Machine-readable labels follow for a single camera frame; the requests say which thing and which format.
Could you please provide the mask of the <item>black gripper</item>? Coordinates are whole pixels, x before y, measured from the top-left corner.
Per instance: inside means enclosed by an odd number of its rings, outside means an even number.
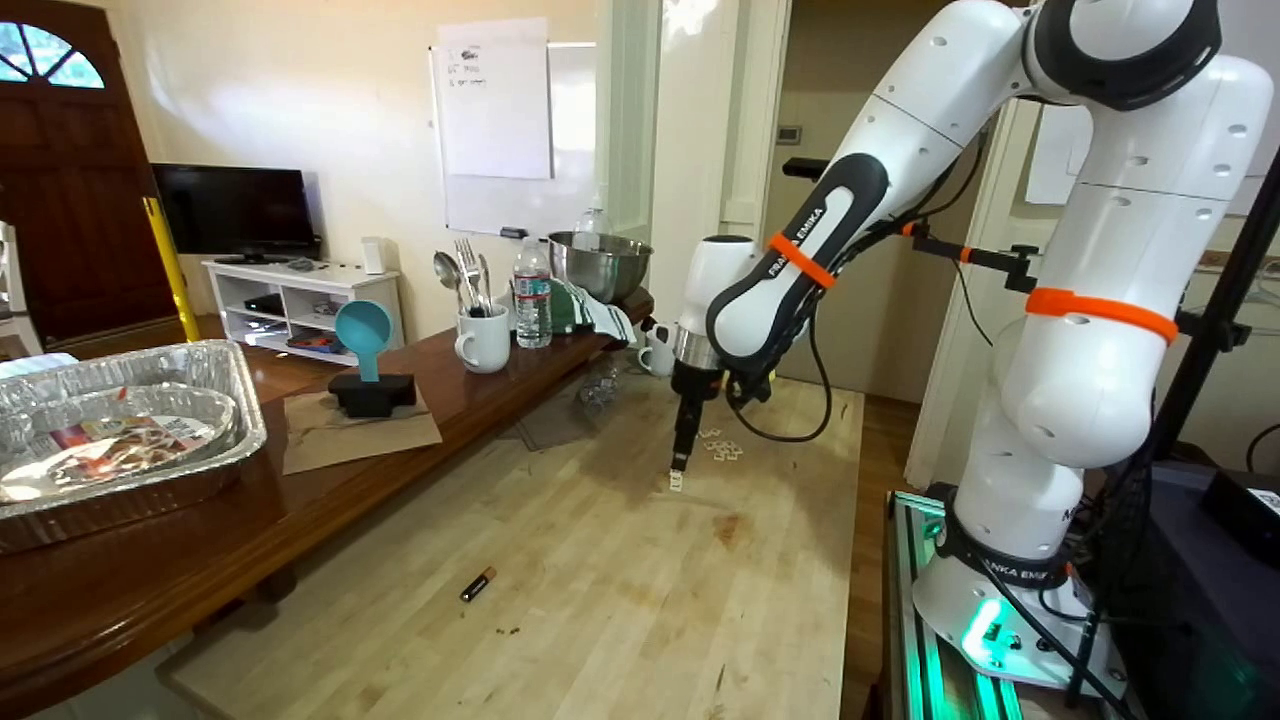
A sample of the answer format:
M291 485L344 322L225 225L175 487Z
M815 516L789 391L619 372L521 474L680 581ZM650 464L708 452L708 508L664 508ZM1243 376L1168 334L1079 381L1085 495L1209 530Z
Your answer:
M672 474L688 474L698 412L708 402L726 395L733 407L743 407L753 402L768 395L768 372L762 370L694 370L675 363L672 391L680 402L675 407L675 436L672 436Z

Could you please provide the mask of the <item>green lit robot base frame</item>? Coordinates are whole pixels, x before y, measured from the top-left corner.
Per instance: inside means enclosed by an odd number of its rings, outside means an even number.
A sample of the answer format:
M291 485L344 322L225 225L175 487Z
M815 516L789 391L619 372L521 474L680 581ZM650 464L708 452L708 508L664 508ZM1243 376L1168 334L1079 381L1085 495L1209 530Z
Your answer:
M915 595L942 541L942 503L887 500L887 685L891 720L1137 720L1126 671L1093 591L974 581L931 629Z

